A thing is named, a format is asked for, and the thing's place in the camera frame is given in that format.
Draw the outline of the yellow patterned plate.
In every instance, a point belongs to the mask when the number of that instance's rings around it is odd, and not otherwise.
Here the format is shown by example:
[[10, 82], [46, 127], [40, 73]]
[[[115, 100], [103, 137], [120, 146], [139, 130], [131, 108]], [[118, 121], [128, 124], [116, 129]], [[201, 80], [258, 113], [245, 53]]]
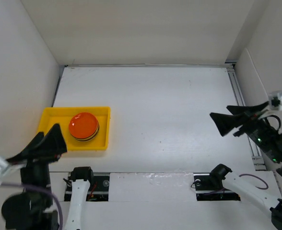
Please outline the yellow patterned plate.
[[92, 140], [94, 139], [99, 133], [99, 127], [96, 129], [96, 131], [89, 137], [86, 137], [86, 138], [77, 138], [75, 136], [72, 136], [75, 140], [77, 141], [89, 141], [89, 140]]

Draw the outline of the orange plate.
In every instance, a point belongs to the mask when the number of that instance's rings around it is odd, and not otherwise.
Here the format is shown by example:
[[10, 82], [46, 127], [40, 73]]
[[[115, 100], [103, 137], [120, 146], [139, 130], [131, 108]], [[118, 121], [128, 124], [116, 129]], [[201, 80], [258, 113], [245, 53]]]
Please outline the orange plate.
[[69, 133], [75, 139], [86, 140], [93, 138], [98, 133], [99, 122], [93, 114], [82, 112], [70, 120], [68, 128]]

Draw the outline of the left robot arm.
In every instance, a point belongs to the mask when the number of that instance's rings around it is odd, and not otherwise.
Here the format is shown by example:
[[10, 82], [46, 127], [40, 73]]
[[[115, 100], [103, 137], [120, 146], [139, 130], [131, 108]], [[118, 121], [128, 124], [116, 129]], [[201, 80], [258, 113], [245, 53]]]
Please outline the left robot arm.
[[9, 166], [20, 172], [17, 184], [3, 183], [6, 187], [21, 188], [22, 192], [7, 198], [1, 215], [7, 230], [80, 230], [82, 211], [88, 190], [94, 186], [90, 166], [75, 167], [63, 179], [72, 189], [68, 216], [64, 216], [61, 199], [52, 186], [50, 165], [67, 152], [67, 145], [59, 124], [47, 132], [38, 132], [17, 155], [6, 158]]

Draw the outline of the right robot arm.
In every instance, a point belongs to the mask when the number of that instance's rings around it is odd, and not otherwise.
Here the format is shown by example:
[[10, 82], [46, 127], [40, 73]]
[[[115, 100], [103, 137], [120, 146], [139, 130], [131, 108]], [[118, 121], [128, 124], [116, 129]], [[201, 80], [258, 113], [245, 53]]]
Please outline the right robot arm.
[[[272, 112], [282, 109], [282, 99], [274, 97], [255, 106], [229, 105], [227, 109], [230, 115], [210, 113], [220, 135], [225, 136], [238, 128], [233, 134], [235, 137], [246, 134], [274, 163], [282, 164], [282, 133], [268, 122], [268, 117], [279, 120]], [[282, 166], [276, 172], [282, 177]], [[224, 164], [210, 172], [209, 183], [213, 188], [223, 187], [248, 200], [271, 220], [276, 229], [282, 230], [282, 198], [261, 191]]]

